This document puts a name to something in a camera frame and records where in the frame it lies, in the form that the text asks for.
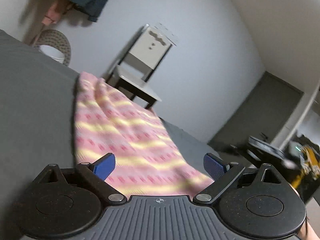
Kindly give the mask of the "pink hanging garment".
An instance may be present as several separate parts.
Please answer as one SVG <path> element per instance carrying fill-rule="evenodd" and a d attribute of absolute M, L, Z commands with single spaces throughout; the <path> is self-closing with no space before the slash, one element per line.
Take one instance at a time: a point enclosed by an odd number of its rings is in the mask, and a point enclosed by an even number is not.
<path fill-rule="evenodd" d="M 45 26 L 56 24 L 68 11 L 72 3 L 69 0 L 55 0 L 46 12 L 41 23 Z"/>

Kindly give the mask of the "dark grey door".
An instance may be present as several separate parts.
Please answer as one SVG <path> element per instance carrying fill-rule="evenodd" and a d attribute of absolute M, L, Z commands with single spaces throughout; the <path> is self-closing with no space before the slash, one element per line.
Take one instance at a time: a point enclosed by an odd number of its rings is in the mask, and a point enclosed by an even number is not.
<path fill-rule="evenodd" d="M 264 72 L 240 107 L 212 137 L 208 145 L 216 151 L 239 146 L 250 136 L 271 143 L 283 128 L 303 92 L 282 79 Z"/>

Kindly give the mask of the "pink striped knit sweater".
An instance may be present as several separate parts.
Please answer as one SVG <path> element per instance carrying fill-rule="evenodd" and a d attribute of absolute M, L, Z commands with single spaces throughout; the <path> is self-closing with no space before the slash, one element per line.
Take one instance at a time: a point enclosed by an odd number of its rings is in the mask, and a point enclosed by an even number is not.
<path fill-rule="evenodd" d="M 86 72 L 78 79 L 74 128 L 77 162 L 114 154 L 106 182 L 127 197 L 193 197 L 212 183 L 185 161 L 153 111 Z"/>

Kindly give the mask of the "white plastic bucket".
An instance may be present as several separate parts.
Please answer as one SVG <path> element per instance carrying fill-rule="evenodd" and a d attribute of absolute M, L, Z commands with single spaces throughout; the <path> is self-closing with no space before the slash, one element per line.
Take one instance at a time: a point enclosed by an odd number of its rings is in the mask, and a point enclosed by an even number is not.
<path fill-rule="evenodd" d="M 64 63 L 64 60 L 65 60 L 64 53 L 62 53 L 61 51 L 59 51 L 58 49 L 52 46 L 45 45 L 45 44 L 39 45 L 39 51 L 59 63 Z"/>

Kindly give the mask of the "grey bed sheet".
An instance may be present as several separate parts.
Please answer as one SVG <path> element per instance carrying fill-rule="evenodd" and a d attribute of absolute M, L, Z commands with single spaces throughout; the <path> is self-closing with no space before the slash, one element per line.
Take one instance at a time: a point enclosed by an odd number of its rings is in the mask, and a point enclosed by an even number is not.
<path fill-rule="evenodd" d="M 78 75 L 1 32 L 1 239 L 23 239 L 18 201 L 51 163 L 74 164 L 74 90 Z M 233 239 L 211 212 L 185 198 L 136 198 L 103 213 L 77 239 Z"/>

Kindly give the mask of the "white shelf unit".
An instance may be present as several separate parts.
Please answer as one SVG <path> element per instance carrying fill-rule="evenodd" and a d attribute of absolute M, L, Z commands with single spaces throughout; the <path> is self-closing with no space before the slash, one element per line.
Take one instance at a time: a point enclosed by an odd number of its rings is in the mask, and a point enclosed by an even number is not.
<path fill-rule="evenodd" d="M 278 132 L 271 142 L 271 145 L 284 150 L 287 143 L 295 135 L 300 124 L 303 122 L 307 113 L 309 112 L 313 102 L 319 92 L 319 81 L 317 82 L 311 93 L 304 93 L 301 97 L 299 103 L 297 104 L 295 110 L 292 112 L 288 120 L 285 122 L 284 126 Z"/>

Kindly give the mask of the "woven round basket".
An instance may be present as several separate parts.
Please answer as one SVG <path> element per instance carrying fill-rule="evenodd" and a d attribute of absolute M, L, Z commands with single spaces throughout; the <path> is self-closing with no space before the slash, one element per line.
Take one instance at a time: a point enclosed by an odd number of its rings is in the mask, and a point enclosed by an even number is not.
<path fill-rule="evenodd" d="M 34 42 L 33 47 L 39 51 L 39 45 L 42 44 L 52 46 L 64 53 L 65 60 L 62 64 L 66 67 L 69 66 L 72 54 L 71 45 L 63 33 L 52 29 L 42 31 L 37 40 Z"/>

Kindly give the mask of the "white black wooden chair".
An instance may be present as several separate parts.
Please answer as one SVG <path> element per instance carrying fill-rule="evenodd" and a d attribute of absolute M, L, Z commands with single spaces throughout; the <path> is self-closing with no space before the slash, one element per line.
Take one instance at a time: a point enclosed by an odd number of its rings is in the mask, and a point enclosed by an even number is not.
<path fill-rule="evenodd" d="M 147 102 L 146 109 L 152 108 L 161 98 L 148 81 L 176 45 L 175 36 L 164 25 L 144 25 L 108 72 L 106 82 L 114 78 L 114 88 L 128 91 L 131 101 L 138 97 Z"/>

